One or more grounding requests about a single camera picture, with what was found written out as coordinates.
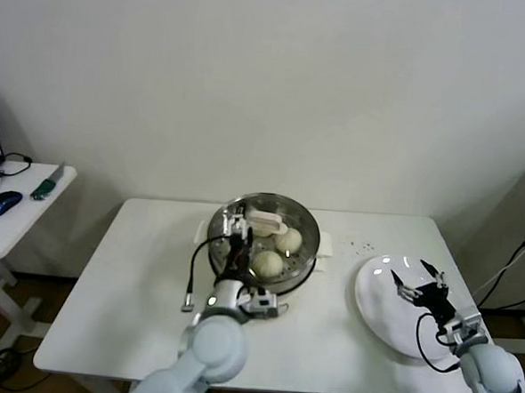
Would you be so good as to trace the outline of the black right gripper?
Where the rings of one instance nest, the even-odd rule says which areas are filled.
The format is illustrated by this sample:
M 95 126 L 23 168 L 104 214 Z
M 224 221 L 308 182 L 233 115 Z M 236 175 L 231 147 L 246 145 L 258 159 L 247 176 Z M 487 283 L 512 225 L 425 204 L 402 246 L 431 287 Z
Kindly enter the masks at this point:
M 397 294 L 405 301 L 414 302 L 414 305 L 418 308 L 428 309 L 437 321 L 437 325 L 444 326 L 451 321 L 456 314 L 455 307 L 448 300 L 448 288 L 445 287 L 445 275 L 428 261 L 420 260 L 420 262 L 432 279 L 420 285 L 417 289 L 414 289 L 411 286 L 405 285 L 398 274 L 394 270 L 391 270 Z

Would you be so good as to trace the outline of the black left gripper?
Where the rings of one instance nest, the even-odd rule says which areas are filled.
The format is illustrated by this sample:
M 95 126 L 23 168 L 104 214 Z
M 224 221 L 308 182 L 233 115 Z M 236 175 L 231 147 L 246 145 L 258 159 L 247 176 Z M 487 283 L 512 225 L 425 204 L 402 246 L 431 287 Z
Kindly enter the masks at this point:
M 248 202 L 237 201 L 230 204 L 230 219 L 238 222 L 238 234 L 230 236 L 230 251 L 225 263 L 225 276 L 244 278 L 250 274 L 250 250 L 254 230 L 248 218 Z

